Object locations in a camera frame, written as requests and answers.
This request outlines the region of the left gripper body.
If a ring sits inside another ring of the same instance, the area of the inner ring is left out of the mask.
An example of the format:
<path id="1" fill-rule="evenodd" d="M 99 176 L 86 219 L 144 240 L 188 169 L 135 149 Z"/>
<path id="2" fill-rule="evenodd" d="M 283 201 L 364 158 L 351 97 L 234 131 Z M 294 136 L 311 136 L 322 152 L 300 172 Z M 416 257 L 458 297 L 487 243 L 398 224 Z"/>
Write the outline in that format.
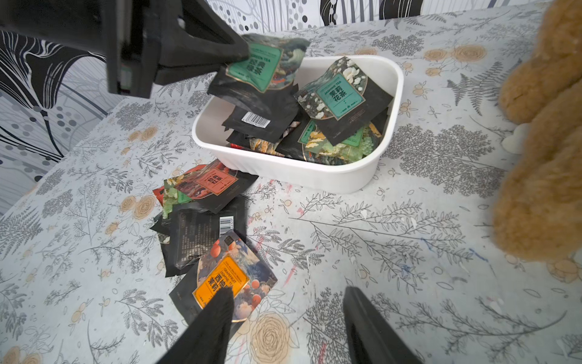
<path id="1" fill-rule="evenodd" d="M 3 1 L 1 29 L 101 54 L 109 92 L 141 98 L 249 57 L 205 1 Z"/>

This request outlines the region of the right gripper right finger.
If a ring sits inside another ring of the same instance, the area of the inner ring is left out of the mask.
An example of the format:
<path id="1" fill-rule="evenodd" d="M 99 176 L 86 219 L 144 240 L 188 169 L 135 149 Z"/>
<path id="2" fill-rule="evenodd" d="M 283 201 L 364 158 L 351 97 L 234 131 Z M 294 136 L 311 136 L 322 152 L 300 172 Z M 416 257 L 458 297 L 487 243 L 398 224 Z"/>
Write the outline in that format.
<path id="1" fill-rule="evenodd" d="M 346 288 L 343 314 L 352 363 L 421 362 L 359 288 Z"/>

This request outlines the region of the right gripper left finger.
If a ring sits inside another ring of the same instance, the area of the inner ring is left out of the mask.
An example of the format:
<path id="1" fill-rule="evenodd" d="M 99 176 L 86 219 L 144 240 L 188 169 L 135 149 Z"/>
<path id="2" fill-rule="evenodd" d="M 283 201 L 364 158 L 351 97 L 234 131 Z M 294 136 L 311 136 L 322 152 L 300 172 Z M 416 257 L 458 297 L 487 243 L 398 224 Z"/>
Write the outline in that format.
<path id="1" fill-rule="evenodd" d="M 233 309 L 232 289 L 221 288 L 158 364 L 224 363 Z"/>

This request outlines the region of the orange label tea bag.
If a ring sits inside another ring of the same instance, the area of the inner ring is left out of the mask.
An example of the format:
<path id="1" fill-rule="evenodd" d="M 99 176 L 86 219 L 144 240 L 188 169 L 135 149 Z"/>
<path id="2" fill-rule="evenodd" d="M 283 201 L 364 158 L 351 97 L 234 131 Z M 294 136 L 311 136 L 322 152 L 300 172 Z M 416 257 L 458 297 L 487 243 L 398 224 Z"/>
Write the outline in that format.
<path id="1" fill-rule="evenodd" d="M 273 271 L 234 230 L 220 236 L 185 274 L 170 297 L 187 323 L 193 322 L 221 288 L 233 294 L 233 328 L 246 321 L 277 283 Z"/>

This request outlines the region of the small green tea bag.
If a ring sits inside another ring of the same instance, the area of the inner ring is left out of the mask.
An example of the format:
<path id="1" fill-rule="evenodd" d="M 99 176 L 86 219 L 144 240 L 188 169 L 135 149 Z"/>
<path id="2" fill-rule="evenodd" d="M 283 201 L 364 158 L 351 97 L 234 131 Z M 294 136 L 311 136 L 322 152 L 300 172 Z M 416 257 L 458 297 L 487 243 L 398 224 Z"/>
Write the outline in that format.
<path id="1" fill-rule="evenodd" d="M 296 73 L 311 41 L 247 33 L 248 59 L 221 66 L 208 94 L 262 118 L 291 118 L 298 112 L 293 94 Z"/>

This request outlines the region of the red black tea bag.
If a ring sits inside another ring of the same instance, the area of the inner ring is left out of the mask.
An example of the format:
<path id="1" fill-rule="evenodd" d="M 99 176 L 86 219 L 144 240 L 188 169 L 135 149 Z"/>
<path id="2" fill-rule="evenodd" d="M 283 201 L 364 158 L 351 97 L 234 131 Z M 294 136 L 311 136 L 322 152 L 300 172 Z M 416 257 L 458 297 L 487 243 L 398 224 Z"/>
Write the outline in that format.
<path id="1" fill-rule="evenodd" d="M 218 213 L 257 179 L 256 175 L 233 170 L 216 159 L 166 179 L 155 193 L 162 204 L 164 219 L 168 219 L 177 206 L 183 204 L 199 212 Z"/>

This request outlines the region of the green label tea bag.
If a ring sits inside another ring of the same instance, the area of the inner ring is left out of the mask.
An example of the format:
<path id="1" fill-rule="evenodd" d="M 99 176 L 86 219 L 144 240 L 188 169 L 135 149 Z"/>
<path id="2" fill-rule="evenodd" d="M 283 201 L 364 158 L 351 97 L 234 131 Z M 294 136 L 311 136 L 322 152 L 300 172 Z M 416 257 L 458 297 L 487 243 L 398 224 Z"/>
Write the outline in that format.
<path id="1" fill-rule="evenodd" d="M 319 130 L 315 122 L 309 121 L 300 134 L 299 143 L 303 145 L 304 151 L 310 155 L 320 159 L 325 157 L 327 160 L 339 159 L 341 162 L 349 164 L 374 152 L 382 137 L 380 131 L 371 123 L 334 146 Z"/>

